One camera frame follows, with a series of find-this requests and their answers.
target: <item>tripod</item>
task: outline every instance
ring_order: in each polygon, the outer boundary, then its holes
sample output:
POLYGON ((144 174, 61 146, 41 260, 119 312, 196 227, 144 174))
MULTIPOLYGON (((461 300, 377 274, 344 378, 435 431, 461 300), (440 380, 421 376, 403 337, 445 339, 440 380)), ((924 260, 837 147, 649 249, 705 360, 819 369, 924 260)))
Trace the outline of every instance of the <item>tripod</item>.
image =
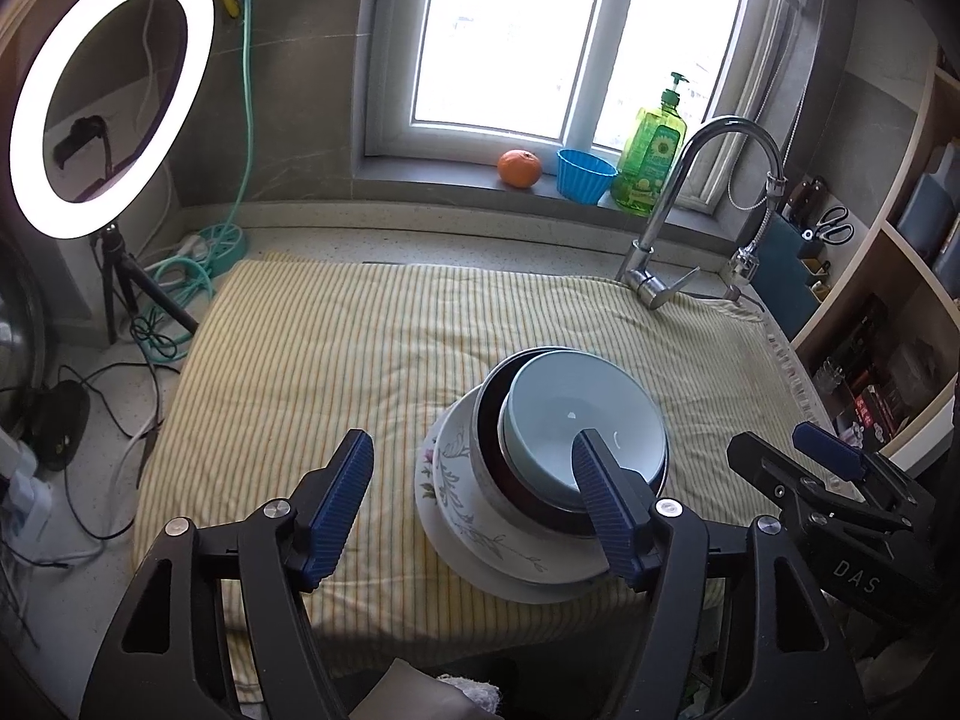
POLYGON ((104 261, 100 269, 100 276, 104 285, 104 309, 107 311, 107 339, 110 343, 116 343, 117 331, 113 315, 113 276, 116 275, 117 285, 120 287, 120 295, 123 298, 128 312, 135 316, 139 310, 136 305, 136 297, 133 294, 133 284, 136 284, 143 292, 164 309, 169 317, 174 319, 179 325, 184 327, 190 335, 197 332, 199 324, 191 317, 188 312, 176 301, 167 295, 160 285, 151 278, 150 274, 141 268, 140 264, 127 252, 127 244, 120 234, 120 229, 116 222, 112 221, 98 233, 96 236, 100 239, 100 247, 104 255, 104 261))

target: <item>green bottle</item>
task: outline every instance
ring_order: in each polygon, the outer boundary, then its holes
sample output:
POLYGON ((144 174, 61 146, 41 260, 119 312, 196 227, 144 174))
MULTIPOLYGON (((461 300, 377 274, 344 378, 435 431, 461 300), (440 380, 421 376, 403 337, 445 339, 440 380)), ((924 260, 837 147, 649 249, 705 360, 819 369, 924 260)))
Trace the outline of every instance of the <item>green bottle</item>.
POLYGON ((677 87, 686 79, 679 73, 671 76, 673 89, 664 89, 661 107, 652 111, 640 108, 637 112, 637 127, 623 146, 610 188, 618 205, 642 217, 653 213, 673 158, 686 135, 686 124, 677 112, 680 104, 677 87))

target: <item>teal cable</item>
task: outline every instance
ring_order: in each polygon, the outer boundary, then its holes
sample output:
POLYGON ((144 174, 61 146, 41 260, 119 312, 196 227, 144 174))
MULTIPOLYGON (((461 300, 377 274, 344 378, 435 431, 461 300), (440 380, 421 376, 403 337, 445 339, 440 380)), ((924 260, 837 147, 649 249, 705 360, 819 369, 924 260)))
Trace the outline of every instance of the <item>teal cable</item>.
MULTIPOLYGON (((160 280, 160 276, 172 266, 183 266, 184 269, 192 269, 197 273, 196 276, 186 278, 184 282, 172 288, 171 297, 181 306, 186 306, 201 292, 207 293, 213 299, 215 290, 211 279, 222 268, 222 261, 229 257, 234 248, 240 247, 243 242, 243 231, 233 223, 233 220, 236 218, 240 203, 247 194, 247 188, 253 173, 253 91, 251 90, 253 84, 251 83, 250 70, 252 22, 253 0, 244 0, 241 64, 243 70, 244 115, 247 122, 247 162, 244 165, 243 177, 240 181, 240 188, 237 190, 236 199, 230 207, 227 218, 222 223, 200 230, 200 237, 207 241, 209 246, 203 263, 199 263, 190 257, 176 256, 162 260, 150 268, 151 271, 155 271, 154 278, 157 280, 160 280)), ((229 266, 222 268, 223 271, 227 269, 229 269, 229 266)), ((186 356, 186 350, 182 347, 184 343, 190 340, 189 333, 184 333, 176 338, 168 338, 155 331, 165 319, 166 313, 155 303, 147 306, 145 311, 137 317, 137 327, 134 331, 142 336, 153 362, 171 362, 181 360, 186 356)))

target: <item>blue container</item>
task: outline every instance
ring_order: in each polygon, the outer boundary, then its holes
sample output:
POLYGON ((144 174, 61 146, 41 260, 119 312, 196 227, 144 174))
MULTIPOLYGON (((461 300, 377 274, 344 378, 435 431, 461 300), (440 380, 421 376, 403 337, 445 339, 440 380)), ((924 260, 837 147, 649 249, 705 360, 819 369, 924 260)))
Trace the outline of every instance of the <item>blue container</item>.
POLYGON ((616 178, 616 167, 575 148, 561 148, 557 165, 557 191, 583 205, 596 205, 616 178))

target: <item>chrome faucet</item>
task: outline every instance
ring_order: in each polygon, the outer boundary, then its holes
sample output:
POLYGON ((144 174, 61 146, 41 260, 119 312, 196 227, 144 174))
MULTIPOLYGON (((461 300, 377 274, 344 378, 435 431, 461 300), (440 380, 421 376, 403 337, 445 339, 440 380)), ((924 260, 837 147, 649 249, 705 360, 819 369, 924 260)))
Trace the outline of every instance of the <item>chrome faucet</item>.
POLYGON ((664 305, 700 270, 699 268, 693 269, 676 284, 667 287, 664 282, 650 272, 650 260, 654 255, 654 242, 656 242, 661 229, 664 227, 667 214, 673 208, 677 196, 680 194, 680 187, 683 186, 683 182, 690 173, 690 167, 693 166, 693 160, 700 149, 718 135, 733 133, 747 135, 757 141, 760 146, 763 146, 763 150, 766 151, 767 158, 770 160, 770 172, 767 173, 766 185, 767 210, 760 229, 757 230, 754 240, 737 250, 720 271, 721 278, 727 284, 727 295, 734 298, 739 296, 740 288, 749 284, 757 272, 757 266, 760 264, 760 260, 757 259, 757 246, 770 223, 770 217, 775 210, 776 199, 784 195, 784 185, 786 184, 784 162, 781 160, 773 137, 759 124, 740 116, 720 116, 711 119, 700 127, 680 149, 677 164, 673 166, 673 170, 671 170, 670 176, 664 184, 664 189, 656 200, 656 206, 647 221, 647 227, 643 231, 643 235, 630 244, 630 248, 623 257, 623 262, 620 263, 620 270, 617 271, 616 280, 626 284, 636 292, 643 305, 651 311, 664 305))

